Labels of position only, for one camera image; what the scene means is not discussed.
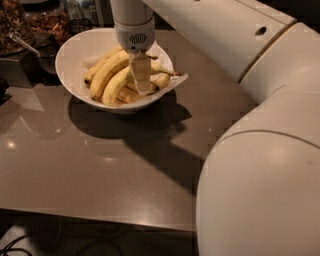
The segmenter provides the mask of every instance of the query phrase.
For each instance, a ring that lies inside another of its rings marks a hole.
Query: table
[[[7,90],[0,208],[196,231],[204,161],[256,105],[177,32],[156,37],[189,79],[136,114],[94,109],[62,85]]]

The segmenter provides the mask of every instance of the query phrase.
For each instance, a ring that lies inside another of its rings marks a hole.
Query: cable
[[[14,246],[16,243],[18,243],[20,240],[26,238],[26,237],[30,237],[31,235],[24,235],[24,236],[20,236],[18,238],[16,238],[15,240],[11,241],[10,243],[8,243],[2,250],[0,250],[0,256],[9,256],[9,252],[24,252],[27,256],[32,256],[32,254],[27,251],[26,249],[23,248],[12,248],[12,246]]]

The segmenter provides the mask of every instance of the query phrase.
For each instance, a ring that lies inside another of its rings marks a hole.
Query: bunch of bananas
[[[150,94],[164,89],[171,76],[181,75],[164,68],[151,60]],[[90,97],[106,106],[120,106],[133,103],[148,95],[140,95],[134,83],[129,66],[129,56],[120,45],[103,55],[84,75],[84,82],[89,86]]]

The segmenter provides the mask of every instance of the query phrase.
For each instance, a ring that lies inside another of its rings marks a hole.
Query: jar
[[[19,0],[0,0],[0,56],[23,51],[25,48],[10,38],[18,33],[22,40],[32,45],[35,37]]]
[[[33,32],[52,34],[61,46],[70,38],[68,18],[59,0],[21,0]]]

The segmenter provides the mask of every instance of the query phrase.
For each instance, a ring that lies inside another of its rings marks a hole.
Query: screw hole
[[[262,36],[267,32],[267,27],[261,27],[257,30],[256,36]]]

